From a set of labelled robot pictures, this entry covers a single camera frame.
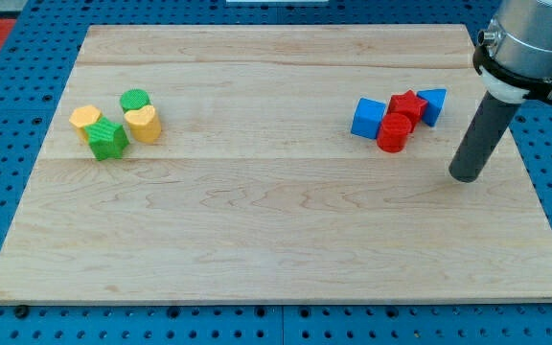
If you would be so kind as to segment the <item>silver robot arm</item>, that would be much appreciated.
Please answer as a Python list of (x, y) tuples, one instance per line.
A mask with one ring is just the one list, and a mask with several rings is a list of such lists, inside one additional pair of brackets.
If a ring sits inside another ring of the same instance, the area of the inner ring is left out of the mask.
[(552, 105), (552, 0), (504, 0), (472, 57), (487, 91), (506, 104)]

